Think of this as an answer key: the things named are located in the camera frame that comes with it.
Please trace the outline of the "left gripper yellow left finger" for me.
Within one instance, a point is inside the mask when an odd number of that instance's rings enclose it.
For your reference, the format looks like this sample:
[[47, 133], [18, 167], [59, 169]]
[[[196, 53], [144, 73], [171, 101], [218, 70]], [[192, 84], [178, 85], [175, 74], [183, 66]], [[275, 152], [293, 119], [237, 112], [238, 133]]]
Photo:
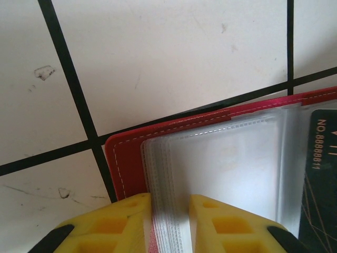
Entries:
[[155, 253], [151, 195], [136, 194], [66, 220], [30, 253]]

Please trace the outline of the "red leather card holder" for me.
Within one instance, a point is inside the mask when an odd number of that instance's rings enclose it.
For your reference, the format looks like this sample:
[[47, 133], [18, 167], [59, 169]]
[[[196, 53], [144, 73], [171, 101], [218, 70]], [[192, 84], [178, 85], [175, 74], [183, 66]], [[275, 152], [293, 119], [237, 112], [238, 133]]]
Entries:
[[193, 253], [192, 194], [275, 221], [299, 240], [316, 109], [337, 109], [337, 86], [113, 135], [105, 152], [116, 197], [150, 193], [155, 253]]

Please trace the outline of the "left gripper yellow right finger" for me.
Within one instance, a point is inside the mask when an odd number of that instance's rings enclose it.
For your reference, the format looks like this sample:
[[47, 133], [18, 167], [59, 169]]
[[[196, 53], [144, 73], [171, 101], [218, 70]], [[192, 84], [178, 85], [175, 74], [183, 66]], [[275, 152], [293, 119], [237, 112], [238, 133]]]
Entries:
[[311, 253], [281, 224], [200, 194], [189, 219], [193, 253]]

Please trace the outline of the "black credit card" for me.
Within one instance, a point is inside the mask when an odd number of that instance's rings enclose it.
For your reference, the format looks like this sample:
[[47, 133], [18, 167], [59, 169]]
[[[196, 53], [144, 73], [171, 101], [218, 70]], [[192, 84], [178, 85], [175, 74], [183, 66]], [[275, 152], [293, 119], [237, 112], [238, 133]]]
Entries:
[[311, 253], [337, 253], [337, 109], [311, 113], [299, 240]]

